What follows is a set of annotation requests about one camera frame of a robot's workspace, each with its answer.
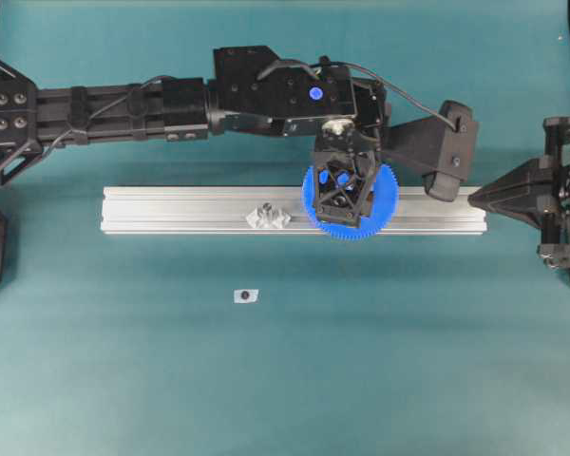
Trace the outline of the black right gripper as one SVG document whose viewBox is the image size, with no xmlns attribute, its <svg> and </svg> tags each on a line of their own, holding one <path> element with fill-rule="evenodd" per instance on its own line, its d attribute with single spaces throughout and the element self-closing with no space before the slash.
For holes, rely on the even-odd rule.
<svg viewBox="0 0 570 456">
<path fill-rule="evenodd" d="M 507 207 L 500 202 L 524 195 L 539 182 L 542 172 L 539 159 L 526 161 L 482 186 L 468 197 L 468 202 L 487 213 L 541 229 L 540 257 L 552 267 L 570 269 L 570 117 L 548 118 L 543 129 L 542 167 L 548 170 L 550 180 L 547 196 L 541 202 L 541 216 L 532 208 Z"/>
</svg>

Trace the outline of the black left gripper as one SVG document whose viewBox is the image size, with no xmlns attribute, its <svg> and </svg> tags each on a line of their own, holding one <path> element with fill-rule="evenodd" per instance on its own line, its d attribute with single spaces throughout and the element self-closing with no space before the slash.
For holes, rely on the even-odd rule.
<svg viewBox="0 0 570 456">
<path fill-rule="evenodd" d="M 311 217 L 315 224 L 383 224 L 381 131 L 354 121 L 326 121 L 312 153 Z"/>
</svg>

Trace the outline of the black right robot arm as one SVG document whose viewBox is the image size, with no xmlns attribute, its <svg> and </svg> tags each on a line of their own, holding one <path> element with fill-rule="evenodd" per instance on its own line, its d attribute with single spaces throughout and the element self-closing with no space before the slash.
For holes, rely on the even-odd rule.
<svg viewBox="0 0 570 456">
<path fill-rule="evenodd" d="M 570 30 L 570 1 L 568 25 Z M 524 222 L 541 233 L 539 258 L 570 271 L 570 117 L 543 121 L 544 154 L 481 187 L 471 206 Z"/>
</svg>

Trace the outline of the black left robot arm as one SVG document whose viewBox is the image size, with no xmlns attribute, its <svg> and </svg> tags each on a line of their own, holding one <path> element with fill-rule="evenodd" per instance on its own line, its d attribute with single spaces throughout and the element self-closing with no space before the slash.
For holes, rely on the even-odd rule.
<svg viewBox="0 0 570 456">
<path fill-rule="evenodd" d="M 212 79 L 156 76 L 140 84 L 41 89 L 0 60 L 0 186 L 55 149 L 90 143 L 205 140 L 228 131 L 314 137 L 304 185 L 324 223 L 359 227 L 381 215 L 383 85 L 362 69 L 315 64 L 269 47 L 222 47 Z"/>
</svg>

